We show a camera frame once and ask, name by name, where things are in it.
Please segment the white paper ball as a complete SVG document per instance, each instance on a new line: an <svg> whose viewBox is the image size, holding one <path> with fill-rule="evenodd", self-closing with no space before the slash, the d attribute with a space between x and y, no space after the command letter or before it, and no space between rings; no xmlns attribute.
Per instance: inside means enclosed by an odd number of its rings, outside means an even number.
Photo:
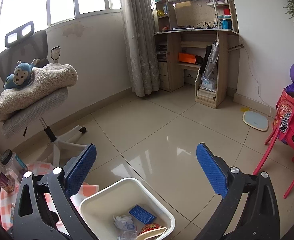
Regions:
<svg viewBox="0 0 294 240"><path fill-rule="evenodd" d="M135 226L131 216L113 216L113 223L122 232L126 231L137 233L137 227Z"/></svg>

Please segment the crushed clear plastic bottle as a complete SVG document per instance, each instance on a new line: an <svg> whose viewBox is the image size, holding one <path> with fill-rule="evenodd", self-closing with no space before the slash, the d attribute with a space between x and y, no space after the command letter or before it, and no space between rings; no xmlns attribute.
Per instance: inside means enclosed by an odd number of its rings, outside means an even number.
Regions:
<svg viewBox="0 0 294 240"><path fill-rule="evenodd" d="M138 236L136 227L127 228L121 231L120 235L117 237L117 240L136 240Z"/></svg>

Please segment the dark blue printed box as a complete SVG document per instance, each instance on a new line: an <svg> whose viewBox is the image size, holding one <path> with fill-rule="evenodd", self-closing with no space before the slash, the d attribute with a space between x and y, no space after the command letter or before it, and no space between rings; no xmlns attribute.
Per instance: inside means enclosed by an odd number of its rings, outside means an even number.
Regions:
<svg viewBox="0 0 294 240"><path fill-rule="evenodd" d="M139 205L136 205L132 209L130 209L129 214L145 225L151 224L156 219L156 216L149 213Z"/></svg>

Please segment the red instant noodle cup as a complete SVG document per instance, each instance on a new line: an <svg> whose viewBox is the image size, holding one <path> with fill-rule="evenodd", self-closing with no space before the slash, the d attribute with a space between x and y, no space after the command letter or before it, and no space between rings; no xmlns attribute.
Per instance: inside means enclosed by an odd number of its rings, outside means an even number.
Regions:
<svg viewBox="0 0 294 240"><path fill-rule="evenodd" d="M158 237L167 231L167 227L161 226L156 223L147 224L144 226L140 233L137 235L136 240L146 240Z"/></svg>

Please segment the white plastic trash bin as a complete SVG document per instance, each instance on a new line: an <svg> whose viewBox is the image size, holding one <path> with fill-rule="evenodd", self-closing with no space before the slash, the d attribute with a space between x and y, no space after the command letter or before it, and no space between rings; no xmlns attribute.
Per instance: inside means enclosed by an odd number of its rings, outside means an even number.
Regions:
<svg viewBox="0 0 294 240"><path fill-rule="evenodd" d="M79 211L98 239L116 239L119 229L113 218L128 216L137 205L154 215L155 223L167 228L156 239L165 239L173 232L176 225L174 216L135 178L121 179L87 197L80 203Z"/></svg>

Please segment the clear jar with dark snacks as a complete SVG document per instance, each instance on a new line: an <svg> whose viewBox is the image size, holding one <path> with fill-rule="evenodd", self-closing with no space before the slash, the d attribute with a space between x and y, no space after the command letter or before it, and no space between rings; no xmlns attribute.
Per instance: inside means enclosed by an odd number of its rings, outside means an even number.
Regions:
<svg viewBox="0 0 294 240"><path fill-rule="evenodd" d="M23 175L28 171L25 163L11 149L7 149L3 153L1 163L6 171L19 183L22 181Z"/></svg>

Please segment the red plastic chair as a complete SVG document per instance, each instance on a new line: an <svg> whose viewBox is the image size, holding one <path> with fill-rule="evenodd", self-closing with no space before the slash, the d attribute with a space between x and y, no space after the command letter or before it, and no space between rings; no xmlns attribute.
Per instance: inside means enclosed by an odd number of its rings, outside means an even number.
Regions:
<svg viewBox="0 0 294 240"><path fill-rule="evenodd" d="M277 140L284 141L294 150L294 107L292 111L287 112L282 120L278 123L276 129L270 134L268 139L265 141L269 144L266 152L264 153L261 161L255 168L253 174L258 175L265 161L267 160L272 148ZM284 193L283 198L287 198L290 194L291 190L294 187L294 179L290 184L287 191Z"/></svg>

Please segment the bathroom scale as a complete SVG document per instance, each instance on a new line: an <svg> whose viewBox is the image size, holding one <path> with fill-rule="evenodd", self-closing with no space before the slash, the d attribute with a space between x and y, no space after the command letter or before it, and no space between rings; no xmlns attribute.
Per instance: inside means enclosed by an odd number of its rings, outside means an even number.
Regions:
<svg viewBox="0 0 294 240"><path fill-rule="evenodd" d="M242 120L248 126L262 132L266 132L269 127L267 117L254 111L245 111Z"/></svg>

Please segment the red cartoon backpack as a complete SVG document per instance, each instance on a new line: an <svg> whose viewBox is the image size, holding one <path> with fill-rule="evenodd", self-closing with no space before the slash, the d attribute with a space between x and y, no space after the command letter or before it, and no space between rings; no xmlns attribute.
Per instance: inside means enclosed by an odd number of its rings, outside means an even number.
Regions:
<svg viewBox="0 0 294 240"><path fill-rule="evenodd" d="M272 124L273 131L268 139L270 140L273 137L273 133L280 125L283 133L285 133L288 128L291 129L292 135L290 135L289 138L294 143L294 97L287 93L286 90L282 91L276 104L276 110L276 116Z"/></svg>

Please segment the cream fleece blanket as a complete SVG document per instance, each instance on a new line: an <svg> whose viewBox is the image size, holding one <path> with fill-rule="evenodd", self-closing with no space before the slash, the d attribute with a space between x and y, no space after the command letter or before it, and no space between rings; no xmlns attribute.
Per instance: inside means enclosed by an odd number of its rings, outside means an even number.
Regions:
<svg viewBox="0 0 294 240"><path fill-rule="evenodd" d="M52 92L77 83L78 74L70 64L49 63L34 68L31 83L24 88L6 89L0 95L0 122L25 109Z"/></svg>

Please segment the grey mesh office chair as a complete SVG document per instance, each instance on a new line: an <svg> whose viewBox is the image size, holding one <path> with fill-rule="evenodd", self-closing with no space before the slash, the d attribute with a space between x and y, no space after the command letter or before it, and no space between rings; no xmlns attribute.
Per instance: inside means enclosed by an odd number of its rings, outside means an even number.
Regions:
<svg viewBox="0 0 294 240"><path fill-rule="evenodd" d="M64 103L68 88L78 81L78 74L70 64L59 63L60 46L49 51L46 31L35 31L31 21L7 33L4 44L6 49L0 53L2 133L10 137L39 120L50 140L39 160L52 156L52 164L59 166L62 150L81 152L85 149L85 145L70 140L87 130L78 125L56 136L43 115Z"/></svg>

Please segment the orange box on desk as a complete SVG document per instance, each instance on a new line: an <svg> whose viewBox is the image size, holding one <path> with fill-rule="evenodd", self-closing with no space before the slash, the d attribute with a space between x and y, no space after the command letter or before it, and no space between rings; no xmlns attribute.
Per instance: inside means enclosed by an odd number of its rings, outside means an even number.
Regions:
<svg viewBox="0 0 294 240"><path fill-rule="evenodd" d="M179 53L178 54L178 61L184 63L195 64L196 63L196 56L193 54L188 53Z"/></svg>

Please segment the blue bottle on desk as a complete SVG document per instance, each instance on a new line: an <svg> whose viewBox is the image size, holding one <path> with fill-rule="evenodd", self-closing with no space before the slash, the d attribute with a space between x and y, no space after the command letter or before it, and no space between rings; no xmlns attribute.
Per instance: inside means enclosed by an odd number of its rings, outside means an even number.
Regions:
<svg viewBox="0 0 294 240"><path fill-rule="evenodd" d="M226 19L221 21L221 25L223 29L229 29L228 21Z"/></svg>

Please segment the wooden computer desk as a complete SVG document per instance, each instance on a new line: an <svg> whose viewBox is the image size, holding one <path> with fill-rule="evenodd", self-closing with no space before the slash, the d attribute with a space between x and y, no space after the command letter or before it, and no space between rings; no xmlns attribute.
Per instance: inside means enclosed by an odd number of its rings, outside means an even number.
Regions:
<svg viewBox="0 0 294 240"><path fill-rule="evenodd" d="M157 0L157 22L154 34L160 88L173 92L188 83L194 85L194 99L217 108L226 97L228 86L228 54L238 47L230 45L231 36L239 37L233 0ZM221 21L228 21L223 29ZM201 88L201 76L210 47L219 43L216 91ZM179 53L196 56L196 63L178 61Z"/></svg>

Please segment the beige curtain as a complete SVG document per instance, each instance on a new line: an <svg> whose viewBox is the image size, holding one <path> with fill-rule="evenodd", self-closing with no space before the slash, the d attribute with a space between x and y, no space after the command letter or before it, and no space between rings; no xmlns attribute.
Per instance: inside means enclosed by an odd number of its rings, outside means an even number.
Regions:
<svg viewBox="0 0 294 240"><path fill-rule="evenodd" d="M160 89L154 0L120 0L132 91L144 97Z"/></svg>

